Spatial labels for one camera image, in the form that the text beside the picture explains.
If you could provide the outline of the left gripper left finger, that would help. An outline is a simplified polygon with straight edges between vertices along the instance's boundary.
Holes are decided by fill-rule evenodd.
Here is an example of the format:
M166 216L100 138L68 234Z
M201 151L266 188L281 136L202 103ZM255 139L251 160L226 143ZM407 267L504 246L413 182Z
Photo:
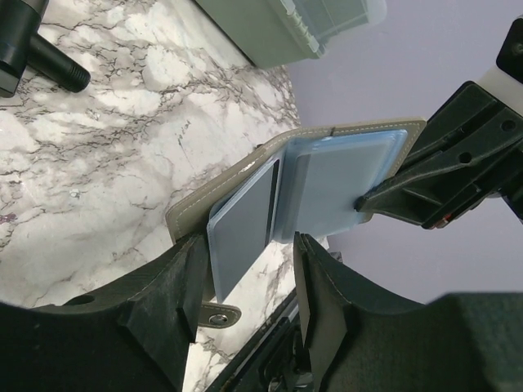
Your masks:
M207 266L205 238L191 234L63 305L2 304L2 390L181 390Z

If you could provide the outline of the dark grey credit card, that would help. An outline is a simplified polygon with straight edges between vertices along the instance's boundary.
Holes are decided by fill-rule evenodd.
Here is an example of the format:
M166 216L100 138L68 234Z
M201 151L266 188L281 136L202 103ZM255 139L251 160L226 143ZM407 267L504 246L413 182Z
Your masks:
M260 167L212 210L208 246L217 301L222 303L271 240L280 158Z

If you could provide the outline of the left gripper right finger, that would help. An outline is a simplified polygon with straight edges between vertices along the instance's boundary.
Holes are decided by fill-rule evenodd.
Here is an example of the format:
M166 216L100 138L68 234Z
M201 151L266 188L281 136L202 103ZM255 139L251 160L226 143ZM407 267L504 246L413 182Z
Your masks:
M522 295L399 296L296 234L303 345L318 391L519 391Z

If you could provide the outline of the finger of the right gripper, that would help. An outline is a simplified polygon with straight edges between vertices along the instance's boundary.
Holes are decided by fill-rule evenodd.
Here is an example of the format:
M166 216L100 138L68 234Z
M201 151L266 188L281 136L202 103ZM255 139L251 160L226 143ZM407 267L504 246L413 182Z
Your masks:
M496 194L522 217L522 115L465 82L429 118L399 171L355 209L440 229Z

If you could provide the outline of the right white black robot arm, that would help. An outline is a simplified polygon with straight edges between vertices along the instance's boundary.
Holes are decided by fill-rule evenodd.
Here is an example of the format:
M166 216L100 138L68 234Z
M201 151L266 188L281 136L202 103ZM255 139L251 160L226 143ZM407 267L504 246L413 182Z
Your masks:
M441 229L488 197L522 217L522 18L494 66L428 120L399 171L358 198L358 212Z

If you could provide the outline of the grey card holder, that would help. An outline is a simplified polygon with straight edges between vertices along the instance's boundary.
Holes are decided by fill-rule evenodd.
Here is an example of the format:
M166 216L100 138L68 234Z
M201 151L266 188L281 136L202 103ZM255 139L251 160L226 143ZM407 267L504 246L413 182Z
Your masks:
M213 208L278 157L279 185L266 248L289 243L297 231L316 238L347 231L370 219L355 210L356 199L398 172L425 126L422 118L398 118L286 131L176 203L166 216L172 240L201 232L208 247L199 326L228 328L241 316L239 308L218 302L215 295L207 233Z

